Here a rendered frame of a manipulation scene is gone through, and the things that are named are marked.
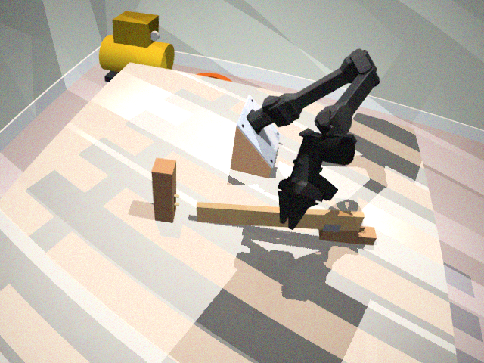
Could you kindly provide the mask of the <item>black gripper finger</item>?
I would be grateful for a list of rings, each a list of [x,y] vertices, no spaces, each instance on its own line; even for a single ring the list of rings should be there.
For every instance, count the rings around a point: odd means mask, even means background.
[[[290,195],[283,191],[278,191],[279,209],[280,209],[280,223],[284,224],[287,221],[289,214]]]
[[[290,194],[288,228],[293,230],[305,212],[319,203],[307,200],[305,198]]]

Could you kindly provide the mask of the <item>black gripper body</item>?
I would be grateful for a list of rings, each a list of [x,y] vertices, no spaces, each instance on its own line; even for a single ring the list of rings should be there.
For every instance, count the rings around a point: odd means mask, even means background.
[[[312,157],[297,154],[293,159],[293,171],[291,176],[279,182],[278,189],[288,194],[321,202],[324,199],[325,192],[323,188],[311,184],[317,171],[322,171],[321,162]]]

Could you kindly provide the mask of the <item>long wooden rail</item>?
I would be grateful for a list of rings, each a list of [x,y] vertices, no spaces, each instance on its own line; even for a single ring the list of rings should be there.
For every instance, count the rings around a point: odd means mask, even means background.
[[[280,209],[272,206],[249,206],[225,203],[196,205],[198,222],[288,228],[288,218],[280,223]],[[295,228],[323,230],[326,225],[341,225],[340,231],[359,231],[364,212],[308,209]]]

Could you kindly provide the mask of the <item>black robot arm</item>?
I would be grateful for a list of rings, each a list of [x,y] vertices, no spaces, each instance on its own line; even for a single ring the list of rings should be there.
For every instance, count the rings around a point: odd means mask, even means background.
[[[298,154],[312,157],[320,162],[347,166],[355,156],[356,139],[347,134],[352,117],[371,90],[380,83],[377,68],[366,50],[355,49],[340,68],[317,80],[297,93],[281,96],[269,95],[258,110],[252,109],[247,120],[259,134],[263,128],[275,123],[277,127],[288,126],[300,118],[304,107],[351,83],[334,105],[326,106],[315,117],[320,132],[310,128],[301,131],[303,137]],[[332,200],[338,189],[317,171],[311,184],[323,188],[324,201]]]

